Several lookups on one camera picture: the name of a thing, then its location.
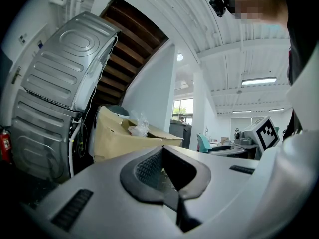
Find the person's black shirt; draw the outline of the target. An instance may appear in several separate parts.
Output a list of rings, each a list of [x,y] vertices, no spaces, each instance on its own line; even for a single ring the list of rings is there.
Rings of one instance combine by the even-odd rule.
[[[286,0],[290,37],[288,79],[292,85],[319,42],[319,0]]]

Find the window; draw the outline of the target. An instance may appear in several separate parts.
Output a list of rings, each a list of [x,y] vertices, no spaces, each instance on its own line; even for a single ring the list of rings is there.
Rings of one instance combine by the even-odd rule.
[[[185,124],[192,125],[193,99],[174,101],[171,119],[180,121],[180,117],[185,118]]]

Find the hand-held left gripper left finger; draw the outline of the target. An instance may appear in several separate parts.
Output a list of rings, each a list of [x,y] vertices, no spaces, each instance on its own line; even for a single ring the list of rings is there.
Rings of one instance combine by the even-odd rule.
[[[126,163],[149,149],[95,163],[50,192],[36,208],[42,222],[51,225],[57,238],[81,239],[174,239],[182,235],[162,205],[133,198],[120,182]],[[81,190],[93,194],[68,231],[53,219]]]

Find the brown wooden staircase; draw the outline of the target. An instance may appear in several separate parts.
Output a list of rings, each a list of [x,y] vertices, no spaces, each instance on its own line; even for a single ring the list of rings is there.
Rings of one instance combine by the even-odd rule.
[[[118,27],[118,42],[104,67],[93,103],[118,105],[134,78],[168,37],[124,0],[111,0],[100,17]]]

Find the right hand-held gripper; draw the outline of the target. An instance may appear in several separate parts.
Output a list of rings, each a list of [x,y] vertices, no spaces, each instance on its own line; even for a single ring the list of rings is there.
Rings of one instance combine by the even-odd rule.
[[[245,156],[247,150],[255,149],[254,159],[261,159],[268,148],[276,146],[280,140],[278,130],[273,125],[269,116],[263,117],[243,131],[234,134],[234,144],[243,149],[231,149],[231,146],[217,146],[208,154],[217,156]]]

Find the upright grey washing machine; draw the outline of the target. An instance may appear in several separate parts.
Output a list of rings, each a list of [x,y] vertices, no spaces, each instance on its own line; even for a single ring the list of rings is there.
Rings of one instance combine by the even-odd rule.
[[[81,115],[19,90],[10,128],[16,167],[40,179],[67,181],[69,139]]]

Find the clear crumpled plastic bag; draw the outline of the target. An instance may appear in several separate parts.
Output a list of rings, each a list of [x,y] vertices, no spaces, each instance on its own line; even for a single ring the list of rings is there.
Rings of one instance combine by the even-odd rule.
[[[135,119],[137,125],[130,126],[128,131],[132,136],[147,137],[149,132],[149,122],[143,113],[131,111],[132,118]]]

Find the brown cardboard box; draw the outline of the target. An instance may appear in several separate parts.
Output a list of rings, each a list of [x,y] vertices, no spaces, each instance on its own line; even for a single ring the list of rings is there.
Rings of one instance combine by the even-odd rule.
[[[130,152],[163,146],[181,146],[183,139],[164,132],[152,125],[148,126],[145,137],[133,136],[129,128],[138,123],[123,119],[106,107],[101,107],[97,115],[94,136],[93,160],[95,163],[115,158]]]

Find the white appliance with dark lid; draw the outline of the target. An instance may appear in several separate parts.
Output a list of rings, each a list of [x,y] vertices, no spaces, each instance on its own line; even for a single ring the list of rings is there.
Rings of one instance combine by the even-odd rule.
[[[111,104],[104,104],[104,106],[120,117],[128,118],[130,116],[129,112],[125,108],[123,108],[122,106],[111,105]]]

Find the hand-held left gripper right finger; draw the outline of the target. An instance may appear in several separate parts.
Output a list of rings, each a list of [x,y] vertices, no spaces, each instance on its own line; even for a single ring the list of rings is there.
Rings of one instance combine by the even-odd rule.
[[[272,151],[259,161],[163,148],[163,164],[178,190],[176,224],[167,235],[268,235],[271,233]]]

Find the tilted grey washing machine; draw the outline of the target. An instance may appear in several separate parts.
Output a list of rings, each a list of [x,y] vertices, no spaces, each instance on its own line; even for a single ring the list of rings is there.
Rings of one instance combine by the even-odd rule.
[[[72,111],[85,111],[120,31],[90,12],[77,15],[41,47],[22,87]]]

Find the red fire extinguisher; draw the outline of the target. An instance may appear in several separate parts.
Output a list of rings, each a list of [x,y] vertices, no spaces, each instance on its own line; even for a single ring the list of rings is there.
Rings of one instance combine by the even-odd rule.
[[[4,127],[0,126],[0,153],[2,161],[12,163],[11,152],[10,133]]]

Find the white door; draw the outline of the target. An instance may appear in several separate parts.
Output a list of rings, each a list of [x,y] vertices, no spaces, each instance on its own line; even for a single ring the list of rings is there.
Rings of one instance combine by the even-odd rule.
[[[4,90],[1,94],[0,125],[4,127],[11,125],[14,102],[17,97],[18,91],[23,89],[23,87],[21,86],[22,80],[32,60],[35,58],[40,50],[37,46],[37,43],[41,40],[44,44],[49,37],[50,29],[48,24],[46,24],[31,38],[31,40],[25,45],[22,51],[18,53],[18,57],[14,59],[13,65],[9,71],[4,85]],[[17,81],[13,85],[11,84],[11,81],[18,66],[22,67],[21,74],[23,75],[23,78],[17,79]]]

